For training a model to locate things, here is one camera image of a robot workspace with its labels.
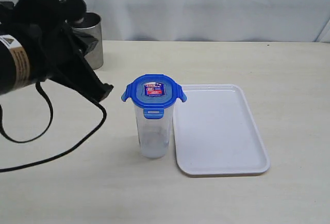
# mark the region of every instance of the yellow warning sticker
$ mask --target yellow warning sticker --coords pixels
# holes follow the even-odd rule
[[[11,35],[0,36],[0,42],[10,51],[16,66],[16,81],[13,88],[17,89],[26,86],[30,77],[30,62],[25,49],[20,42]]]

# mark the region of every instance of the clear plastic cup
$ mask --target clear plastic cup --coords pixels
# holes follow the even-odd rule
[[[129,84],[122,100],[132,98],[141,154],[148,158],[163,157],[169,147],[174,104],[187,100],[182,87],[162,74],[147,74]]]

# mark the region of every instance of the white tray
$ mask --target white tray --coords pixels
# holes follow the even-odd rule
[[[235,85],[182,85],[174,110],[176,160],[189,175],[261,174],[270,167],[243,91]]]

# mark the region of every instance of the white curtain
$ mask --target white curtain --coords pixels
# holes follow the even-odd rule
[[[85,1],[110,40],[330,41],[330,0]]]

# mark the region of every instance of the table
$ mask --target table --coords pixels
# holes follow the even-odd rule
[[[55,162],[0,174],[0,223],[329,223],[330,45],[325,43],[104,41],[97,70],[115,88],[103,102],[105,125]],[[125,86],[145,73],[180,84],[236,84],[251,107],[271,159],[258,177],[189,178],[168,154],[139,154]],[[41,139],[0,138],[9,167],[59,153],[91,130],[101,113],[47,81],[54,124]],[[17,139],[46,126],[47,105],[33,86],[0,97],[4,125]]]

